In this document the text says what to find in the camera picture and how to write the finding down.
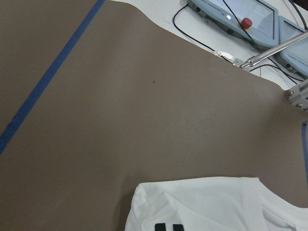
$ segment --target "brown table surface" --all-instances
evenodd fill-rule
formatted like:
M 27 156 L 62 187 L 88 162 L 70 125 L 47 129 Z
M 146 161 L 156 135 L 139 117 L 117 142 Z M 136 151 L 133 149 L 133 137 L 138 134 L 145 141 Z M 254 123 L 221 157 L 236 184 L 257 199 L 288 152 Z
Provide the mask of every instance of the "brown table surface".
M 107 1 L 0 156 L 0 230 L 124 230 L 139 183 L 210 176 L 307 207 L 284 94 Z

